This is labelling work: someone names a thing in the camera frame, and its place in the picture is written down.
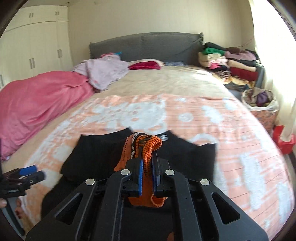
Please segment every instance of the mattress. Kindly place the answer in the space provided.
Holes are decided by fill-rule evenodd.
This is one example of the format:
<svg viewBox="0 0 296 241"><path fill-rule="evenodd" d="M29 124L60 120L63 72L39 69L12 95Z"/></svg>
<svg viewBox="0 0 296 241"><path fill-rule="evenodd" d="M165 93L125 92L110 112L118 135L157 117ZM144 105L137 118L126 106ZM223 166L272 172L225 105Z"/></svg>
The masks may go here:
<svg viewBox="0 0 296 241"><path fill-rule="evenodd" d="M46 179L21 197L33 224L41 203L81 134L130 127L159 134L171 130L191 143L217 144L214 184L272 239L294 207L283 156L259 121L217 79L193 67L133 70L108 90L52 121L3 166L37 165Z"/></svg>

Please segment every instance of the metal screw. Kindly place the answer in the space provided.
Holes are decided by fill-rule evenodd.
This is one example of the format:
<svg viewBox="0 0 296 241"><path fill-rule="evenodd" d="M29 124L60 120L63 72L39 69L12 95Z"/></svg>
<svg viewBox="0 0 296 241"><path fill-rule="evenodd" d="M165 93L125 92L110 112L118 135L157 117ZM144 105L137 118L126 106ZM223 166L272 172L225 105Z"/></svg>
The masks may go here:
<svg viewBox="0 0 296 241"><path fill-rule="evenodd" d="M200 180L200 184L201 185L204 185L204 186L207 186L207 185L209 185L210 184L210 181L208 180L208 179L201 179Z"/></svg>
<svg viewBox="0 0 296 241"><path fill-rule="evenodd" d="M87 179L86 181L85 181L85 184L87 185L87 186L91 186L91 185L93 185L95 183L95 181L94 181L94 179L92 179L92 178L89 178L89 179Z"/></svg>
<svg viewBox="0 0 296 241"><path fill-rule="evenodd" d="M126 176L128 174L130 174L130 170L129 169L123 169L121 172L120 172L122 175Z"/></svg>
<svg viewBox="0 0 296 241"><path fill-rule="evenodd" d="M166 173L166 175L169 175L169 176L172 176L172 175L175 174L175 172L174 172L173 170L171 170L171 169L167 169L167 170L165 171L165 173Z"/></svg>

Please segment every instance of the green folded cloth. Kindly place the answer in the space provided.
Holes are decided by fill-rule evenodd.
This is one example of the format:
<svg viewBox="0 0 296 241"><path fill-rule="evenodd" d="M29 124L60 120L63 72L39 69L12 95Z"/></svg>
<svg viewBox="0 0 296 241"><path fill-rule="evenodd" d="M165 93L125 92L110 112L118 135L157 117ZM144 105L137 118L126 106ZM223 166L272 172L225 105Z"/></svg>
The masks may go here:
<svg viewBox="0 0 296 241"><path fill-rule="evenodd" d="M211 54L211 53L219 53L221 55L224 55L225 51L220 49L214 49L214 48L205 48L204 51L202 51L202 53L204 55Z"/></svg>

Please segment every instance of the laundry basket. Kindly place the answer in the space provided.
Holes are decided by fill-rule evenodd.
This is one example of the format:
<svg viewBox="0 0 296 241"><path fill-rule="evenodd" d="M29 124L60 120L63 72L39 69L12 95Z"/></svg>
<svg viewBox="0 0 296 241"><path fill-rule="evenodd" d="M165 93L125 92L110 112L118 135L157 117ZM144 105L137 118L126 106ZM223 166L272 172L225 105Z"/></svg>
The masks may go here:
<svg viewBox="0 0 296 241"><path fill-rule="evenodd" d="M253 89L247 89L242 93L242 103L247 107L247 109L260 121L262 126L266 129L268 133L271 133L276 117L279 112L279 103L275 99L274 94L270 90L272 94L272 100L270 101L269 105L266 107L252 107L248 103L251 102L251 98L253 95Z"/></svg>

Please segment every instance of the bed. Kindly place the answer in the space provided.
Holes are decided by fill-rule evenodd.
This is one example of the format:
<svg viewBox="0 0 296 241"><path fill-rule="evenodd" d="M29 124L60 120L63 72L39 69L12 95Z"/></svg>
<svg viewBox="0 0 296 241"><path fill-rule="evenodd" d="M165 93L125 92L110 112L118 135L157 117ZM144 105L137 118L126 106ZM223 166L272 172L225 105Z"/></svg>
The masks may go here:
<svg viewBox="0 0 296 241"><path fill-rule="evenodd" d="M277 235L294 208L287 164L258 120L210 73L197 67L202 34L135 34L90 44L90 56L122 52L122 60L183 61L188 67L134 70L108 90L53 120L3 164L4 171L37 165L46 180L21 197L30 222L61 175L60 168L81 134L107 134L131 127L185 140L217 144L214 184L268 234Z"/></svg>

